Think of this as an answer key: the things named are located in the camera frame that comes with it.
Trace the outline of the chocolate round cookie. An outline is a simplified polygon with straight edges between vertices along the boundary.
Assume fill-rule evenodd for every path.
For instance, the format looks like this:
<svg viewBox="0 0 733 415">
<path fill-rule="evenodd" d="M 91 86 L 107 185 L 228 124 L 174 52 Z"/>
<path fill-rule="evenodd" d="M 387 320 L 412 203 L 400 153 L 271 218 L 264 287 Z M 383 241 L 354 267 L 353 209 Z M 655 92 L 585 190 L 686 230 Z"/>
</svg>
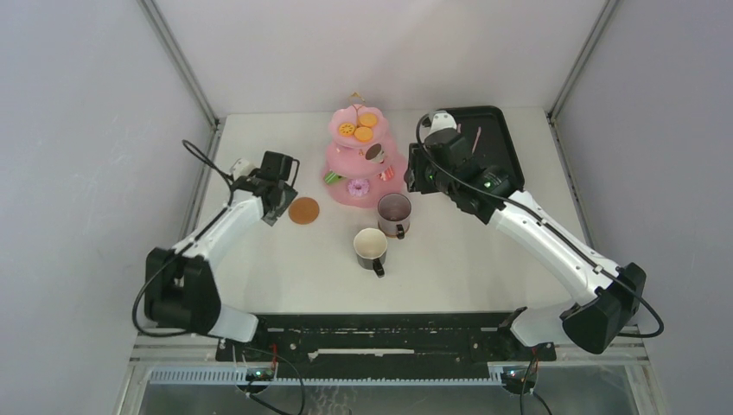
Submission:
<svg viewBox="0 0 733 415">
<path fill-rule="evenodd" d="M 366 150 L 364 158 L 370 163 L 384 163 L 386 159 L 386 151 L 384 150 L 384 146 L 382 144 L 373 144 Z"/>
</svg>

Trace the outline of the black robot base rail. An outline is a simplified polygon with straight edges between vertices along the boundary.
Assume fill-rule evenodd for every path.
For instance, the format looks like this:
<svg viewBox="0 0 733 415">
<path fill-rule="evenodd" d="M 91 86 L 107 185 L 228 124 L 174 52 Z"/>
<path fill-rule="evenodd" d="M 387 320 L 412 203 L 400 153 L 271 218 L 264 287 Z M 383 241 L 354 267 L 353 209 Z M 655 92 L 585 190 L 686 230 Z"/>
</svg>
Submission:
<svg viewBox="0 0 733 415">
<path fill-rule="evenodd" d="M 282 378 L 478 380 L 491 364 L 555 361 L 552 346 L 527 347 L 507 312 L 261 314 L 253 340 L 222 342 L 218 362 L 243 367 L 279 359 Z"/>
</svg>

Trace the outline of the pink-tipped metal tongs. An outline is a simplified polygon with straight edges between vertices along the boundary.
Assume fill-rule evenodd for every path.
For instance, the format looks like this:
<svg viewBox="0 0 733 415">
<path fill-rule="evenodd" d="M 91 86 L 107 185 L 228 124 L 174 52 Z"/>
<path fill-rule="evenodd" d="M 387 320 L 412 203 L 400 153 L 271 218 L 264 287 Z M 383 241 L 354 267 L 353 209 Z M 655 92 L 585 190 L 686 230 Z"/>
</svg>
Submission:
<svg viewBox="0 0 733 415">
<path fill-rule="evenodd" d="M 462 123 L 459 123 L 457 125 L 457 131 L 459 133 L 462 133 Z M 473 136 L 472 146 L 471 146 L 471 153 L 475 154 L 476 149 L 478 147 L 478 143 L 481 140 L 481 134 L 482 134 L 482 127 L 479 125 L 475 128 L 475 134 Z"/>
</svg>

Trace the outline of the black mug with white inside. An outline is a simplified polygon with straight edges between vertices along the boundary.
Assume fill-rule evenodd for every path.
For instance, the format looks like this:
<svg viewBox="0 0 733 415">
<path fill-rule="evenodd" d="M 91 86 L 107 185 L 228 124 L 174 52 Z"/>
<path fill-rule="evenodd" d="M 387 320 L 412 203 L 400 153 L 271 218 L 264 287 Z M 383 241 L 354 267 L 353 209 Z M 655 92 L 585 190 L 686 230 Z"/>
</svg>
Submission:
<svg viewBox="0 0 733 415">
<path fill-rule="evenodd" d="M 353 248 L 357 263 L 362 269 L 373 272 L 377 278 L 383 278 L 385 272 L 388 240 L 378 228 L 364 228 L 357 232 L 353 239 Z"/>
</svg>

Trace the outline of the pink three-tier cake stand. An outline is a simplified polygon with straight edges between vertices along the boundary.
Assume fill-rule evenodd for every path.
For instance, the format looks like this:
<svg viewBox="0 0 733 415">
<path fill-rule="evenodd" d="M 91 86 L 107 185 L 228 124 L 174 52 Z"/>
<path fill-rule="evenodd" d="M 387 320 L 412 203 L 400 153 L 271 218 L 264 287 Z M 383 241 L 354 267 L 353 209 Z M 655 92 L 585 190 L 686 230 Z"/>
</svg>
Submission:
<svg viewBox="0 0 733 415">
<path fill-rule="evenodd" d="M 360 114 L 370 112 L 379 117 L 379 123 L 371 128 L 373 140 L 368 143 L 357 141 L 354 136 L 341 137 L 337 132 L 338 125 L 352 123 L 359 127 Z M 391 126 L 383 112 L 367 101 L 358 93 L 352 93 L 347 98 L 347 106 L 335 111 L 328 123 L 328 133 L 331 141 L 325 150 L 325 164 L 322 169 L 322 184 L 330 197 L 346 206 L 357 208 L 374 208 L 380 198 L 390 193 L 401 193 L 405 190 L 403 174 L 406 172 L 407 160 L 392 135 Z M 368 162 L 365 152 L 373 144 L 382 144 L 386 151 L 386 159 L 382 164 Z M 392 166 L 395 176 L 389 182 L 379 179 L 379 173 Z M 333 185 L 326 185 L 323 176 L 329 170 L 343 176 L 343 179 Z M 347 192 L 349 179 L 369 179 L 370 193 L 359 199 L 352 198 Z"/>
</svg>

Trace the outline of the purple mug with black handle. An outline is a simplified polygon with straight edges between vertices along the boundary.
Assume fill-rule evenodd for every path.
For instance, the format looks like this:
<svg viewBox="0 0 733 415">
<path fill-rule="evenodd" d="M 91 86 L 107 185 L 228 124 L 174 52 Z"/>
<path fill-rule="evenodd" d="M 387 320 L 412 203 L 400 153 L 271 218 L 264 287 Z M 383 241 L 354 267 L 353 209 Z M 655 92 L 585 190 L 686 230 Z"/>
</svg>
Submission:
<svg viewBox="0 0 733 415">
<path fill-rule="evenodd" d="M 377 204 L 378 226 L 387 236 L 404 239 L 410 229 L 411 202 L 400 193 L 390 193 Z"/>
</svg>

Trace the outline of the black serving tray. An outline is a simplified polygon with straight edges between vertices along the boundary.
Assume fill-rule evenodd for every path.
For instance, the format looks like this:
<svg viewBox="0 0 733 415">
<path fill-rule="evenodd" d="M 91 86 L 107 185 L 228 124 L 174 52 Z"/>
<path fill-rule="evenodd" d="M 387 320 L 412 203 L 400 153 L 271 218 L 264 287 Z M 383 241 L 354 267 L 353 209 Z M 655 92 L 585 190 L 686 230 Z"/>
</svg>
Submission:
<svg viewBox="0 0 733 415">
<path fill-rule="evenodd" d="M 444 108 L 436 111 L 446 111 L 454 117 L 457 124 L 462 123 L 461 134 L 469 140 L 471 146 L 475 128 L 480 125 L 482 134 L 475 156 L 484 166 L 502 167 L 515 184 L 516 191 L 523 189 L 525 177 L 504 114 L 499 108 L 485 105 Z M 421 130 L 421 138 L 429 135 L 430 113 L 424 115 L 418 122 L 417 129 Z"/>
</svg>

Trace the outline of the pink frosted sprinkle donut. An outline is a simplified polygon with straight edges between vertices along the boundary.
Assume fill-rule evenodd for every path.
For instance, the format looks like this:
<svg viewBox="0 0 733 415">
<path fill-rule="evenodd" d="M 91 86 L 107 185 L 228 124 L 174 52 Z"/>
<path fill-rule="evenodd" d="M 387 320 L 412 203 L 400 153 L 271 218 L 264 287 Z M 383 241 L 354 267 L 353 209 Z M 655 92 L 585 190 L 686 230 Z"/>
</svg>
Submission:
<svg viewBox="0 0 733 415">
<path fill-rule="evenodd" d="M 367 196 L 370 190 L 371 183 L 369 179 L 349 179 L 347 182 L 347 192 L 354 199 Z"/>
</svg>

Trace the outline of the yellow round biscuit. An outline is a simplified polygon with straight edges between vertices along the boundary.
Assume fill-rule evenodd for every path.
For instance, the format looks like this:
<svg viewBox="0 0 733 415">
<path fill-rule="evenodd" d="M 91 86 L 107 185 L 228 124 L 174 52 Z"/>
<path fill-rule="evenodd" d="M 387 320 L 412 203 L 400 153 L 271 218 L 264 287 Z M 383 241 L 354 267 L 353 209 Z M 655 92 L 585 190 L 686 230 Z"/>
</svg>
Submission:
<svg viewBox="0 0 733 415">
<path fill-rule="evenodd" d="M 342 123 L 338 125 L 337 132 L 341 137 L 351 137 L 357 129 L 357 126 L 352 123 Z"/>
<path fill-rule="evenodd" d="M 359 115 L 358 122 L 360 126 L 373 128 L 379 123 L 379 117 L 374 113 L 365 112 Z"/>
</svg>

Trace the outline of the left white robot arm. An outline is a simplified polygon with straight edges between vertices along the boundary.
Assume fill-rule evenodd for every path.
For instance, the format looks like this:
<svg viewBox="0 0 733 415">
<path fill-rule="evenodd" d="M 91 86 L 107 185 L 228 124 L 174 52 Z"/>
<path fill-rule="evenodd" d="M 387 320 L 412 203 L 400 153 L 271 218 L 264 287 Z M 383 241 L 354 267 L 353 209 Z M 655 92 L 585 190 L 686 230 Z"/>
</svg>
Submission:
<svg viewBox="0 0 733 415">
<path fill-rule="evenodd" d="M 267 151 L 259 166 L 239 159 L 221 176 L 227 188 L 222 207 L 206 224 L 168 249 L 151 250 L 145 281 L 133 302 L 131 319 L 148 335 L 137 314 L 174 328 L 174 335 L 197 334 L 236 341 L 251 361 L 264 358 L 270 337 L 257 329 L 258 318 L 228 305 L 214 271 L 233 246 L 257 222 L 273 226 L 296 199 L 300 162 L 293 156 Z"/>
</svg>

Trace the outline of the green striped cake slice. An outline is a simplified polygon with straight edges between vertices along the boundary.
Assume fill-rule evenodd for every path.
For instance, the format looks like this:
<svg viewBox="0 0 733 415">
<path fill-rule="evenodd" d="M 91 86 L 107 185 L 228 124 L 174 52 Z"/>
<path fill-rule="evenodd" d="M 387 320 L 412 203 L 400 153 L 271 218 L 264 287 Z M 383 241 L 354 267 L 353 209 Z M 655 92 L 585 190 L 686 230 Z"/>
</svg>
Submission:
<svg viewBox="0 0 733 415">
<path fill-rule="evenodd" d="M 343 176 L 336 174 L 333 170 L 329 170 L 323 176 L 326 185 L 333 185 L 343 179 Z"/>
</svg>

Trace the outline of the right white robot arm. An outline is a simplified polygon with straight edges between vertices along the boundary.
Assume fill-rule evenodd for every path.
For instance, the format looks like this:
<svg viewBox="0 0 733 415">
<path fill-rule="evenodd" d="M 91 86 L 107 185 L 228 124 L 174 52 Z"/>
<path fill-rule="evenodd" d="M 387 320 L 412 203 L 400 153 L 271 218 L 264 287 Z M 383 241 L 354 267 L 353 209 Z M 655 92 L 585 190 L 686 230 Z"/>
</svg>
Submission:
<svg viewBox="0 0 733 415">
<path fill-rule="evenodd" d="M 643 304 L 645 272 L 592 252 L 568 233 L 506 171 L 483 167 L 468 139 L 454 128 L 432 130 L 409 147 L 409 191 L 447 195 L 466 214 L 524 247 L 565 288 L 570 300 L 515 310 L 500 335 L 500 351 L 523 359 L 547 342 L 564 340 L 603 353 Z"/>
</svg>

